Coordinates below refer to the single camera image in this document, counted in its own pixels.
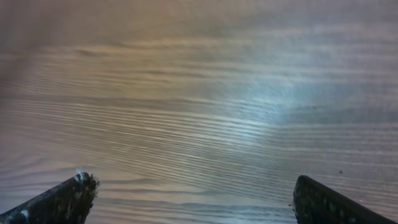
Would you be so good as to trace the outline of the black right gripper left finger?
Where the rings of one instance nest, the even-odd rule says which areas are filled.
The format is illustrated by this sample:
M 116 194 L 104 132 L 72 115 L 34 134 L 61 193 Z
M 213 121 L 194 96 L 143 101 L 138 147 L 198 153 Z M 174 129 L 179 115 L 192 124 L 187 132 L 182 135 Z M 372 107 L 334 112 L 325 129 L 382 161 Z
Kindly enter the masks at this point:
M 1 214 L 1 224 L 84 224 L 100 182 L 86 172 Z

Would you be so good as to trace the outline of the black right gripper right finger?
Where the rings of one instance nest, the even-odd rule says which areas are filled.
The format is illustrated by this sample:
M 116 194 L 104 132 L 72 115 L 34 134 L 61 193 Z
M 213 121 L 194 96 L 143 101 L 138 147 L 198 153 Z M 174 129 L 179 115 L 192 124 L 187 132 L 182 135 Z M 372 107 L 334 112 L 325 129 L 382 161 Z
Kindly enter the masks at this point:
M 298 224 L 397 224 L 306 175 L 298 177 L 293 198 Z

